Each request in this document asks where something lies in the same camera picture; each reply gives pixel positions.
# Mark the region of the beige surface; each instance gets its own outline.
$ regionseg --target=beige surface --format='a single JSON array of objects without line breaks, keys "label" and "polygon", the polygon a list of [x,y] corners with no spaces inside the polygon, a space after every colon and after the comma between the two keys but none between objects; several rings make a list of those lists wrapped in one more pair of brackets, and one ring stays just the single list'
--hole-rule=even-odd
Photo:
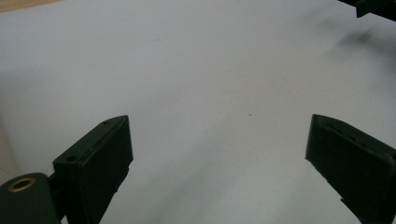
[{"label": "beige surface", "polygon": [[60,0],[0,0],[0,12],[36,7],[59,1]]},{"label": "beige surface", "polygon": [[11,148],[0,126],[0,184],[3,184],[18,173],[19,169],[15,163]]}]

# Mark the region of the black object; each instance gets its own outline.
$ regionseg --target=black object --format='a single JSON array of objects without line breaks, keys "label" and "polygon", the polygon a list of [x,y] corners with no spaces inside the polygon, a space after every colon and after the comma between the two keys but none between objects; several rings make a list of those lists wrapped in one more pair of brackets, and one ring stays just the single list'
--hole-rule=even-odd
[{"label": "black object", "polygon": [[339,0],[356,8],[358,18],[373,13],[377,16],[396,21],[396,3],[394,0]]},{"label": "black object", "polygon": [[0,188],[0,223],[99,223],[133,160],[127,116],[108,119],[54,162],[55,173],[29,174]]},{"label": "black object", "polygon": [[361,223],[392,223],[396,150],[341,120],[313,115],[306,159]]}]

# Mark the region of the wooden edge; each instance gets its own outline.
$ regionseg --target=wooden edge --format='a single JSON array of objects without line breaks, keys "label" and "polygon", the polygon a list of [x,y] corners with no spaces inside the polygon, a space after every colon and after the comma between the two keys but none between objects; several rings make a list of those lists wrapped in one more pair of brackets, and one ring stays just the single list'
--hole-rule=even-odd
[{"label": "wooden edge", "polygon": [[36,7],[62,0],[0,0],[0,13],[27,7]]}]

